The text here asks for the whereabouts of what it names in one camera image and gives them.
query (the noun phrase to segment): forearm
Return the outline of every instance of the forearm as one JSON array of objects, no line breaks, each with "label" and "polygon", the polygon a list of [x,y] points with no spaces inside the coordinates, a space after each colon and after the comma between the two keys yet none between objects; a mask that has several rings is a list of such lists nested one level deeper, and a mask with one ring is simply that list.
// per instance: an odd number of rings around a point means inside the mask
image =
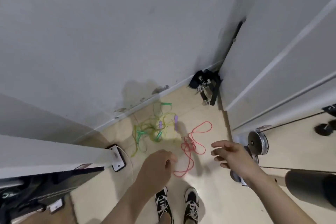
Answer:
[{"label": "forearm", "polygon": [[133,224],[141,210],[151,198],[143,188],[134,183],[103,220],[102,224],[124,223]]},{"label": "forearm", "polygon": [[316,224],[264,171],[246,182],[258,195],[275,224]]}]

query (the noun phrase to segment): black sneaker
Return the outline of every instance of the black sneaker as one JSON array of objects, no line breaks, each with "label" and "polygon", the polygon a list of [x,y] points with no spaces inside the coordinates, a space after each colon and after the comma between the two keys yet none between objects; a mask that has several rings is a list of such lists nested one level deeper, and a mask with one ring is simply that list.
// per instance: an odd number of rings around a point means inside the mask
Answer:
[{"label": "black sneaker", "polygon": [[155,203],[156,210],[159,216],[159,220],[164,212],[167,212],[170,215],[170,224],[174,224],[173,216],[170,211],[169,203],[168,203],[168,190],[167,187],[164,187],[159,193],[155,194]]},{"label": "black sneaker", "polygon": [[198,207],[199,207],[199,198],[197,191],[195,188],[190,187],[184,194],[184,202],[185,202],[185,213],[183,223],[185,224],[187,219],[190,219],[198,223]]}]

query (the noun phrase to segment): black shoe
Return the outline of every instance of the black shoe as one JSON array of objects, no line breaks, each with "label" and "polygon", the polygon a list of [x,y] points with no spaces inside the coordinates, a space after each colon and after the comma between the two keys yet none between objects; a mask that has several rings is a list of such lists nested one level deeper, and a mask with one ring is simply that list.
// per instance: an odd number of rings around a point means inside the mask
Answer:
[{"label": "black shoe", "polygon": [[199,198],[197,191],[195,188],[190,187],[187,189],[184,195],[184,202],[185,202],[185,213],[184,213],[184,219],[183,223],[187,221],[187,219],[190,219],[195,222],[195,224],[198,223],[198,207],[199,207]]},{"label": "black shoe", "polygon": [[164,212],[167,212],[170,215],[170,219],[171,219],[170,223],[174,224],[174,220],[173,220],[173,216],[170,211],[167,195],[168,195],[167,187],[164,187],[163,190],[161,190],[159,193],[156,193],[155,195],[156,210],[159,216],[159,220],[162,217],[162,214]]}]

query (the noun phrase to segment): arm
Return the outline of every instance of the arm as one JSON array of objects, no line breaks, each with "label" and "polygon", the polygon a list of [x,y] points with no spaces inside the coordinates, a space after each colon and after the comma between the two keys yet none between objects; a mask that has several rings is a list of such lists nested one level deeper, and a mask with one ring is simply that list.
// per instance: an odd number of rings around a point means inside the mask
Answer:
[{"label": "arm", "polygon": [[160,150],[149,155],[135,182],[128,188],[102,224],[135,223],[145,204],[170,180],[171,162],[176,161],[176,157],[170,151]]},{"label": "arm", "polygon": [[230,168],[244,179],[262,201],[267,213],[275,224],[316,224],[270,176],[252,160],[241,144],[218,141],[211,152],[215,161],[226,161],[220,165]]}]

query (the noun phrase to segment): white baseboard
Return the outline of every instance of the white baseboard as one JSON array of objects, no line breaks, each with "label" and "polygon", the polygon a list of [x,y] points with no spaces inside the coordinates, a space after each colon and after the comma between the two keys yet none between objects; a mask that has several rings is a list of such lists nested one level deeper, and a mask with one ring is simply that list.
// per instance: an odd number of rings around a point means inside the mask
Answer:
[{"label": "white baseboard", "polygon": [[[214,69],[216,66],[220,65],[222,62],[223,62],[223,60],[220,60],[220,61],[218,61],[218,62],[216,62],[216,63],[214,63],[214,64],[212,64],[212,65],[210,65],[210,66],[208,66],[208,67],[206,67],[206,68],[204,68],[203,70],[205,70],[205,69],[212,70],[212,69]],[[159,99],[162,98],[163,96],[168,95],[169,93],[173,92],[174,90],[177,90],[178,88],[180,88],[180,87],[182,87],[182,86],[185,86],[185,85],[189,84],[189,82],[190,82],[190,80],[191,80],[191,78],[192,78],[193,76],[194,76],[194,75],[189,76],[188,78],[186,78],[186,79],[184,79],[184,80],[178,82],[177,84],[171,86],[170,88],[168,88],[168,89],[166,89],[166,90],[164,90],[164,91],[162,91],[162,92],[160,92],[160,93],[154,95],[154,96],[151,97],[150,99],[147,99],[146,101],[144,101],[144,102],[138,104],[137,106],[133,107],[132,109],[129,109],[129,110],[127,110],[126,112],[121,113],[120,115],[118,115],[118,118],[114,118],[114,119],[112,119],[112,120],[109,120],[108,122],[106,122],[106,123],[104,123],[104,124],[98,126],[97,128],[93,129],[92,131],[90,131],[90,132],[88,132],[88,133],[86,133],[86,134],[84,134],[84,135],[78,137],[77,139],[74,140],[73,143],[80,141],[80,140],[83,139],[84,137],[88,137],[88,136],[90,136],[90,135],[94,135],[96,132],[101,132],[101,131],[103,131],[105,128],[107,128],[107,127],[109,127],[109,126],[111,126],[111,125],[117,123],[118,121],[120,121],[120,120],[122,120],[122,119],[128,117],[129,115],[133,114],[134,112],[136,112],[136,111],[138,111],[138,110],[144,108],[145,106],[147,106],[147,105],[149,105],[149,104],[151,104],[151,103],[156,102],[157,100],[159,100]]]}]

